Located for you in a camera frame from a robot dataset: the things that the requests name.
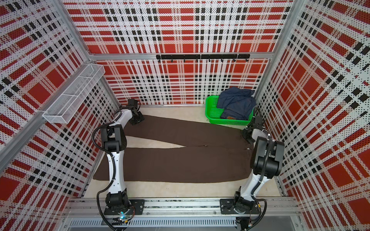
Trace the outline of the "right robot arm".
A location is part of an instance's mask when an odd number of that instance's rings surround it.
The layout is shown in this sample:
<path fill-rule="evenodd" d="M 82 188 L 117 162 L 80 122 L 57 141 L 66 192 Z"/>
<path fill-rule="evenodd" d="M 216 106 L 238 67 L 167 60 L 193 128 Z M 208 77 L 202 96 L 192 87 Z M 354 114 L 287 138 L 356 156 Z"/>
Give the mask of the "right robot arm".
<path fill-rule="evenodd" d="M 236 213 L 244 214 L 259 209 L 256 198 L 258 192 L 266 182 L 280 174 L 285 145 L 267 131 L 265 120 L 257 107 L 253 110 L 251 122 L 241 134 L 253 145 L 251 174 L 247 183 L 235 192 L 232 207 Z"/>

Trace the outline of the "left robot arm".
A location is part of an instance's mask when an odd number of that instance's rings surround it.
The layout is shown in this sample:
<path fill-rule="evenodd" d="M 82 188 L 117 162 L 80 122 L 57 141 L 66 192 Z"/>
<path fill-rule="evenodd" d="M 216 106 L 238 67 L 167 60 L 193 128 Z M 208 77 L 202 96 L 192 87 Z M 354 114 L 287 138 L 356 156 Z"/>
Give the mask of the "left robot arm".
<path fill-rule="evenodd" d="M 144 120 L 140 112 L 140 103 L 129 99 L 128 105 L 121 106 L 114 113 L 111 122 L 96 128 L 92 134 L 93 144 L 108 157 L 109 185 L 97 193 L 107 192 L 105 215 L 124 215 L 131 209 L 124 181 L 123 158 L 127 148 L 124 127 L 127 123 L 136 125 Z"/>

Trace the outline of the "brown trousers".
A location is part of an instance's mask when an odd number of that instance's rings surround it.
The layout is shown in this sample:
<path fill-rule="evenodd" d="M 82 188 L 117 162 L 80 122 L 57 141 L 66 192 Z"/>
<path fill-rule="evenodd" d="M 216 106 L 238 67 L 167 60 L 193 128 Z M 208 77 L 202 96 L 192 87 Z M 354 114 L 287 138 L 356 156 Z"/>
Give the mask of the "brown trousers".
<path fill-rule="evenodd" d="M 127 136 L 175 144 L 175 148 L 127 148 L 127 182 L 218 183 L 246 179 L 252 144 L 239 129 L 179 119 L 145 116 L 126 125 Z"/>

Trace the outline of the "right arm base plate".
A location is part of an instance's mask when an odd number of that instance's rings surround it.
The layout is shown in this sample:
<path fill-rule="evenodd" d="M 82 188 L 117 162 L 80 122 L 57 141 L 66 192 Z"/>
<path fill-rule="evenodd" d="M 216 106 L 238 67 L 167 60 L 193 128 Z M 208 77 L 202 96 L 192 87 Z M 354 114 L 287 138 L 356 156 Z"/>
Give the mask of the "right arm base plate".
<path fill-rule="evenodd" d="M 231 199 L 220 199 L 221 213 L 227 214 L 259 214 L 260 208 L 254 201 L 239 199 L 235 202 Z"/>

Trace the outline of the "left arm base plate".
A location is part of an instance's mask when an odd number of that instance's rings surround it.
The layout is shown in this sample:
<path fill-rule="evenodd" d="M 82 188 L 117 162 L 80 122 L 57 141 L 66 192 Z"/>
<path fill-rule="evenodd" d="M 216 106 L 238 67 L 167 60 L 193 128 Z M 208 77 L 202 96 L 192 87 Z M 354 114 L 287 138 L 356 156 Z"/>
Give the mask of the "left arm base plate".
<path fill-rule="evenodd" d="M 144 203 L 145 200 L 142 199 L 131 199 L 128 200 L 128 204 L 124 204 L 123 202 L 112 202 L 108 201 L 104 215 L 115 215 L 115 216 L 123 216 L 123 215 L 141 215 L 144 210 Z"/>

